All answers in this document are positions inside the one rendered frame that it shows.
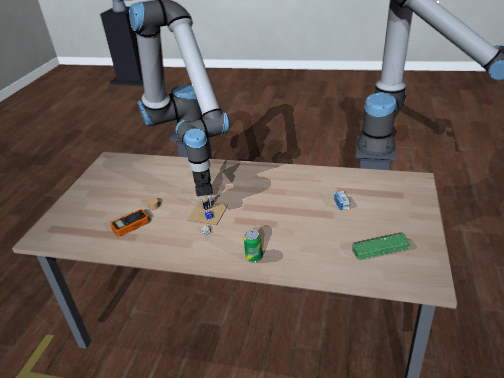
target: table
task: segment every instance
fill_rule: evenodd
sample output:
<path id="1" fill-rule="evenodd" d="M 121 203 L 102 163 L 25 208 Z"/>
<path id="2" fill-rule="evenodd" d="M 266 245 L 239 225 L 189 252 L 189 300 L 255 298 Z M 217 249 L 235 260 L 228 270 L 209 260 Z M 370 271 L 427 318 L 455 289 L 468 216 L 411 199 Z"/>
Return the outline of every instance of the table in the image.
<path id="1" fill-rule="evenodd" d="M 420 304 L 406 377 L 418 378 L 436 306 L 456 308 L 430 173 L 211 160 L 217 203 L 209 235 L 187 221 L 195 195 L 187 158 L 104 152 L 14 246 L 35 255 L 81 348 L 89 335 L 56 258 L 172 271 Z M 350 210 L 334 193 L 344 190 Z M 149 225 L 122 237 L 110 222 L 162 198 Z M 262 233 L 263 259 L 243 235 Z M 403 232 L 410 249 L 358 260 L 357 241 Z"/>

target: yellow floor marking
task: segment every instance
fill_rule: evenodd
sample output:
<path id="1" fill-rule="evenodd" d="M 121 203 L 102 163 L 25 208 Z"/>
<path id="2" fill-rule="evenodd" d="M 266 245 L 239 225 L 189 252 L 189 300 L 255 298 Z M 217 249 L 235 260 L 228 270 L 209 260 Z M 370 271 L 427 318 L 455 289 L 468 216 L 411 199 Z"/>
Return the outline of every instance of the yellow floor marking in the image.
<path id="1" fill-rule="evenodd" d="M 39 374 L 37 372 L 31 372 L 31 369 L 35 366 L 35 364 L 37 364 L 39 358 L 42 357 L 42 353 L 45 351 L 47 346 L 49 346 L 49 343 L 51 343 L 53 337 L 54 335 L 45 335 L 31 357 L 28 359 L 28 362 L 24 365 L 19 374 L 16 375 L 16 378 L 60 378 L 55 377 L 54 375 L 45 375 Z"/>

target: table leg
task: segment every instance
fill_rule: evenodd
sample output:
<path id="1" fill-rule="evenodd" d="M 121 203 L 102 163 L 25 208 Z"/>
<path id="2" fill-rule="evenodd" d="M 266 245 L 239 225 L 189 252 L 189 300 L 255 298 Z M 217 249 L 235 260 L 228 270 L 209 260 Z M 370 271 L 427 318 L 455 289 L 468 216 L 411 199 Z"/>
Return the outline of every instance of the table leg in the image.
<path id="1" fill-rule="evenodd" d="M 427 347 L 427 341 L 429 340 L 429 333 L 435 310 L 436 307 L 432 305 L 420 305 L 420 308 L 418 309 L 415 332 L 413 333 L 413 342 L 411 343 L 408 365 L 406 367 L 406 378 L 420 377 L 425 348 Z"/>
<path id="2" fill-rule="evenodd" d="M 68 325 L 70 326 L 70 330 L 77 341 L 77 345 L 81 349 L 87 348 L 89 343 L 91 343 L 91 339 L 89 338 L 79 311 L 75 306 L 72 294 L 70 294 L 70 291 L 68 290 L 63 274 L 61 274 L 61 270 L 56 262 L 56 259 L 45 256 L 37 256 L 37 259 L 42 266 L 42 270 L 44 270 L 47 280 L 49 280 L 54 296 L 58 300 L 61 310 L 63 311 L 63 315 L 65 315 Z"/>

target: green block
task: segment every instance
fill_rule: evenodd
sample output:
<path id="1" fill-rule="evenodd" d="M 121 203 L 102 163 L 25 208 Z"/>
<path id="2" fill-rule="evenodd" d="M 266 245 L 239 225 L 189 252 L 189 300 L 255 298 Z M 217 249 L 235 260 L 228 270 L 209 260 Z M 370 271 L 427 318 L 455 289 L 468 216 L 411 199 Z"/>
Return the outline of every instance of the green block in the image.
<path id="1" fill-rule="evenodd" d="M 401 250 L 407 249 L 409 249 L 409 240 L 403 233 L 356 242 L 353 244 L 352 248 L 355 256 L 359 260 L 400 252 Z"/>

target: soda can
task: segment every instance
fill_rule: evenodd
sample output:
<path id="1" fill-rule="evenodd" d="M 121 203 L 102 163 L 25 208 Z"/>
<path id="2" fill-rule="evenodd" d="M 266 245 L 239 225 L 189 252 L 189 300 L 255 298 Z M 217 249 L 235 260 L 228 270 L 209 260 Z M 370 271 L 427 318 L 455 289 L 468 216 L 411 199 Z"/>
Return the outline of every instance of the soda can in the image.
<path id="1" fill-rule="evenodd" d="M 258 262 L 262 259 L 261 235 L 255 229 L 245 232 L 245 257 L 249 262 Z"/>

